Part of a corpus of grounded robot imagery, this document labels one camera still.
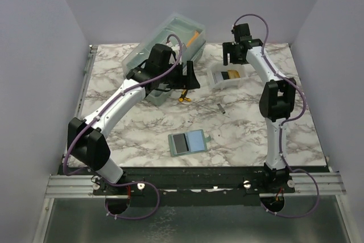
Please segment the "white card tray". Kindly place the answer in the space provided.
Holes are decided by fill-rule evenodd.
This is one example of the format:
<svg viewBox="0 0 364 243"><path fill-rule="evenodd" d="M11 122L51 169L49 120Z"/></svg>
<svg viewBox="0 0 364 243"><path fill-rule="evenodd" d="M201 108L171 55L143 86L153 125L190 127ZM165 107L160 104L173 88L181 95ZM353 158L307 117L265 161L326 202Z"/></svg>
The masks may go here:
<svg viewBox="0 0 364 243"><path fill-rule="evenodd" d="M223 90L240 87L247 74L240 64L213 64L207 69L208 86L210 90Z"/></svg>

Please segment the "green leather card holder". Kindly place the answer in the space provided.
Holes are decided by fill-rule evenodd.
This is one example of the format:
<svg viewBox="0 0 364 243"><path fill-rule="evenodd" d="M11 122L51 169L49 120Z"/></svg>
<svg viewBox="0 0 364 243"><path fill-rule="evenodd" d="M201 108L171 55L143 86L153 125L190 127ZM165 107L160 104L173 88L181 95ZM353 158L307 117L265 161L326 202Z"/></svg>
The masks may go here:
<svg viewBox="0 0 364 243"><path fill-rule="evenodd" d="M173 135L168 135L168 144L171 157L190 155L196 153L203 153L208 150L207 143L211 141L211 136L206 135L203 129L192 130L185 133L177 133L177 134L185 134L188 144L189 151L187 153L176 154L175 145L173 140Z"/></svg>

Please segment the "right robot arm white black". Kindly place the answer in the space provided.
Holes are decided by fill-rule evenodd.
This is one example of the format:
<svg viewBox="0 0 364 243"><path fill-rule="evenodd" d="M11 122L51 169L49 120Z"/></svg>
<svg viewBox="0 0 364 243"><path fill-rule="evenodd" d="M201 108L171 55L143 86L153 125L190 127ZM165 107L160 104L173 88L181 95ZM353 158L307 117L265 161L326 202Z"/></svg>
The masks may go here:
<svg viewBox="0 0 364 243"><path fill-rule="evenodd" d="M234 25L233 42L224 42L223 64L250 64L264 84L259 111L267 126L267 157L263 166L262 187L276 192L289 178L289 169L282 159L287 155L287 125L294 109L296 89L271 61L260 39L251 36L247 23Z"/></svg>

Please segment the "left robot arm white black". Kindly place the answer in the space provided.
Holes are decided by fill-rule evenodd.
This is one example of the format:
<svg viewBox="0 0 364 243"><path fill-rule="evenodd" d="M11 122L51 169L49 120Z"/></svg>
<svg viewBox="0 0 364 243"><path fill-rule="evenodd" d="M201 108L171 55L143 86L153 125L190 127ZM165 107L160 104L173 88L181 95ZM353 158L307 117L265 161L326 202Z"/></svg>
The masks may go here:
<svg viewBox="0 0 364 243"><path fill-rule="evenodd" d="M70 156L107 180L107 189L121 194L126 188L121 169L111 158L107 137L116 124L137 103L161 84L169 89L198 89L193 61L182 61L181 54L165 45L152 47L148 58L129 70L118 90L92 114L73 118L68 124L67 153L63 173L69 175Z"/></svg>

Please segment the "black VIP card in tray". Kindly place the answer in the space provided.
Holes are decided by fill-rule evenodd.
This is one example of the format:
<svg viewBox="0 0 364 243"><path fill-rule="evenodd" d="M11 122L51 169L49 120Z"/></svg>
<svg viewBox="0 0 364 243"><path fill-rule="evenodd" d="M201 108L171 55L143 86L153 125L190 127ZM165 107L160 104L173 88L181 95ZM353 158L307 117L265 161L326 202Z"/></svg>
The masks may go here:
<svg viewBox="0 0 364 243"><path fill-rule="evenodd" d="M222 76L223 80L229 80L230 79L228 71L222 71L221 76Z"/></svg>

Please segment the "white card in tray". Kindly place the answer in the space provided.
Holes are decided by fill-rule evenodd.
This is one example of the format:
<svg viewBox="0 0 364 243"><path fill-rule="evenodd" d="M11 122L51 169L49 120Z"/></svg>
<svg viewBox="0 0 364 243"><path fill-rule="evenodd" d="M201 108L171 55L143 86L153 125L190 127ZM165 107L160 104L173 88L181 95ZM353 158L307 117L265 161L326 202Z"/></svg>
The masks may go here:
<svg viewBox="0 0 364 243"><path fill-rule="evenodd" d="M224 80L223 75L222 75L221 72L215 72L214 73L214 79L215 79L216 83Z"/></svg>

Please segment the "yellow black small screwdriver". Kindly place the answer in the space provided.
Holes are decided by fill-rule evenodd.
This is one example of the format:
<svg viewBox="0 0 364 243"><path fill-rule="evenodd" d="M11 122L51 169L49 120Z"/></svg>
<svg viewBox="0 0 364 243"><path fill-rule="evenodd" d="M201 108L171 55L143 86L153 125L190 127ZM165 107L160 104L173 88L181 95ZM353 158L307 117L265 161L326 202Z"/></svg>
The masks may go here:
<svg viewBox="0 0 364 243"><path fill-rule="evenodd" d="M187 94L188 94L188 90L187 89L183 90L179 97L179 102L184 102L184 101L191 102L192 100L187 97Z"/></svg>

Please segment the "small metal clip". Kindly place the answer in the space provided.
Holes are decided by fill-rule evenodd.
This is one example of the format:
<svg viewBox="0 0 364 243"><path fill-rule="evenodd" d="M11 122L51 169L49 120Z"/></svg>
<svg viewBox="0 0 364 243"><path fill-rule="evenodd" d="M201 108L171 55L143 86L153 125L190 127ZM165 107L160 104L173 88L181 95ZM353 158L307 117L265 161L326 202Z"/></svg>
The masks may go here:
<svg viewBox="0 0 364 243"><path fill-rule="evenodd" d="M218 106L218 108L219 108L219 110L220 110L220 112L221 112L222 114L225 114L225 113L226 113L225 109L222 107L222 105L221 105L221 104L217 104L217 106Z"/></svg>

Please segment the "orange tool inside box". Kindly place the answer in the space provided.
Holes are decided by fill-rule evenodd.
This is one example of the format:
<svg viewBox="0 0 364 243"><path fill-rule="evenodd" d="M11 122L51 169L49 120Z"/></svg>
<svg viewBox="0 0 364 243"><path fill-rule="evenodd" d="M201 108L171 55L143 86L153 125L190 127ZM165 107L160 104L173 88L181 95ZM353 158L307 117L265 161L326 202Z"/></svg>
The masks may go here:
<svg viewBox="0 0 364 243"><path fill-rule="evenodd" d="M188 41L188 43L186 44L186 47L190 47L191 44L198 38L199 36L199 32L198 31L195 31L194 35L192 36L192 38Z"/></svg>

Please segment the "clear plastic storage box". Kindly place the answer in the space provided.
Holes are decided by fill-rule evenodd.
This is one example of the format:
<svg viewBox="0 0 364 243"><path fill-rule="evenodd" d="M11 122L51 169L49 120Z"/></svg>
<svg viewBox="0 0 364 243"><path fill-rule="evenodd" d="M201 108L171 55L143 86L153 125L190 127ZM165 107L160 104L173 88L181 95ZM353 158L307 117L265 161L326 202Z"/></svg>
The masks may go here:
<svg viewBox="0 0 364 243"><path fill-rule="evenodd" d="M191 46L187 48L186 44L192 38L195 31L198 31L200 34ZM205 26L183 15L172 14L160 26L158 26L151 35L136 46L122 61L124 76L126 76L129 71L135 67L143 68L145 66L145 61L148 59L155 44L167 44L169 42L178 43L175 38L172 38L169 42L167 42L167 37L171 34L177 35L181 40L182 65L174 69L173 72L169 74L169 77L180 76L182 83L161 83L157 89L153 90L146 97L146 100L155 106L161 106L166 101L166 99L171 95L173 87L182 87L182 89L186 89L187 61L191 60L196 63L201 59L206 44Z"/></svg>

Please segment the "black front mounting rail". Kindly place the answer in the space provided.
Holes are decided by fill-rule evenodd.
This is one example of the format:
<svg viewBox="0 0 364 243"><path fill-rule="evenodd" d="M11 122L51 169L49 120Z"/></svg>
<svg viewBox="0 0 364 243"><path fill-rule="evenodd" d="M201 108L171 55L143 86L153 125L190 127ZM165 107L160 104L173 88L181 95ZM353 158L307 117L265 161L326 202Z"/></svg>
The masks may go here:
<svg viewBox="0 0 364 243"><path fill-rule="evenodd" d="M97 180L96 197L132 207L259 206L262 197L294 193L291 176L263 167L127 167L117 186Z"/></svg>

